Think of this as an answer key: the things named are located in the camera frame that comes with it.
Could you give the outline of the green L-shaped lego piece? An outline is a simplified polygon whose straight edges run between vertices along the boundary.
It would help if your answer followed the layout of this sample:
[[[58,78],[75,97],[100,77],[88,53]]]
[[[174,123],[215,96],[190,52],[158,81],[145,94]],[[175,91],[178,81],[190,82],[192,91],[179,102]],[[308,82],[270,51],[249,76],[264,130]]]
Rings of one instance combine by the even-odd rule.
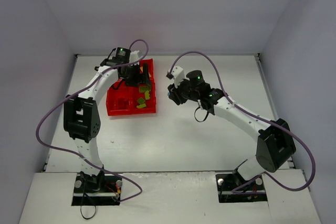
[[[144,97],[145,97],[145,100],[150,100],[150,92],[149,91],[145,91],[144,93]]]

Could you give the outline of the small green lego piece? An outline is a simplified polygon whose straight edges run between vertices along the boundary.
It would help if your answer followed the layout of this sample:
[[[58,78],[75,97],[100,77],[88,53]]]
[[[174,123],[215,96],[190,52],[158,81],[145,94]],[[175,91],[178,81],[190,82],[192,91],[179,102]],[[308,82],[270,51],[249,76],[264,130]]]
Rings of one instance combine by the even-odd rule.
[[[146,100],[144,98],[137,99],[138,104],[144,104]]]

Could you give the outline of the red curved lego brick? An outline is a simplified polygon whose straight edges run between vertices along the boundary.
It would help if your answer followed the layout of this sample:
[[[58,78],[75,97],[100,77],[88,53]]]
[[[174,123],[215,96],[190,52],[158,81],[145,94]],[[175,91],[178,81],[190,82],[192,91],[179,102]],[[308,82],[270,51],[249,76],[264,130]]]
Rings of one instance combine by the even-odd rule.
[[[116,106],[117,106],[117,110],[128,110],[129,100],[126,98],[118,98]]]

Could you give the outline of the green curved lego piece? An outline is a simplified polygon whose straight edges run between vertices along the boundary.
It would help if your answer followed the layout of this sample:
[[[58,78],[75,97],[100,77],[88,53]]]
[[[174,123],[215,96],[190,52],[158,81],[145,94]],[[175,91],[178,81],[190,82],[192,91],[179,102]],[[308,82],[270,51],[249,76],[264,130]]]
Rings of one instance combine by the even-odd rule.
[[[136,106],[137,109],[143,109],[146,108],[146,104],[139,104]]]

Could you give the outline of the green lego brick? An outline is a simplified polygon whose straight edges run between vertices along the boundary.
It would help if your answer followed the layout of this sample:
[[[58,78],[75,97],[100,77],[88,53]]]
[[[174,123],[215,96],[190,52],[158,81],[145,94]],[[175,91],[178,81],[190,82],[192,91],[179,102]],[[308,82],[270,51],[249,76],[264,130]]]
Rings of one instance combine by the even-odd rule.
[[[139,86],[139,92],[140,93],[145,93],[145,92],[150,92],[151,91],[151,86]]]

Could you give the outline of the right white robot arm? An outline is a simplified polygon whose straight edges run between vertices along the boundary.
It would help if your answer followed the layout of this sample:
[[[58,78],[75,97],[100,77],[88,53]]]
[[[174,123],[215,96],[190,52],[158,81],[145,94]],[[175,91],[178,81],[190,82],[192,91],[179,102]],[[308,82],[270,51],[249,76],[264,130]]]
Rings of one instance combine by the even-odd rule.
[[[276,172],[296,152],[292,136],[285,132],[289,129],[286,121],[278,119],[277,126],[273,126],[242,112],[229,102],[221,89],[206,83],[200,70],[185,74],[181,67],[175,67],[166,76],[174,81],[167,89],[169,99],[177,105],[194,101],[207,114],[226,119],[257,143],[256,154],[233,172],[241,183],[263,172]]]

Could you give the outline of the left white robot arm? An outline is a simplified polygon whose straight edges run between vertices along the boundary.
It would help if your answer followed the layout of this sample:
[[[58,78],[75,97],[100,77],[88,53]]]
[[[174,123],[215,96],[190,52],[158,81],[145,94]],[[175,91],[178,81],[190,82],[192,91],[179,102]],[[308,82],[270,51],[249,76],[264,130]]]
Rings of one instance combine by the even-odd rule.
[[[140,66],[139,51],[118,47],[116,55],[105,59],[85,90],[64,103],[64,130],[75,141],[81,154],[80,176],[98,183],[104,179],[97,135],[101,128],[98,105],[110,87],[123,80],[125,85],[151,87],[148,65]]]

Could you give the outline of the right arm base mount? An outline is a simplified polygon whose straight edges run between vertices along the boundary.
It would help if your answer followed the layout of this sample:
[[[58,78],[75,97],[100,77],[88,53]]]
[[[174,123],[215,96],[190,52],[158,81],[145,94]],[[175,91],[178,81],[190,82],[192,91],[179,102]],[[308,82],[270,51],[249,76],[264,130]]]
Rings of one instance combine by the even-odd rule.
[[[237,189],[236,178],[230,173],[219,173],[215,175],[218,202],[228,203],[253,203],[267,202],[268,198],[261,176],[251,183]]]

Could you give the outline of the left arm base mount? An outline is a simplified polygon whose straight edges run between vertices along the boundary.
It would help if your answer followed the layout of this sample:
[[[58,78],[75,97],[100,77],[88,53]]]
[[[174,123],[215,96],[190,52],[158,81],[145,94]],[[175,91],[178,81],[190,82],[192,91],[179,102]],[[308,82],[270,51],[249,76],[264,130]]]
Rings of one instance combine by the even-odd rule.
[[[120,205],[123,180],[105,175],[99,181],[78,173],[76,175],[72,206],[118,206]]]

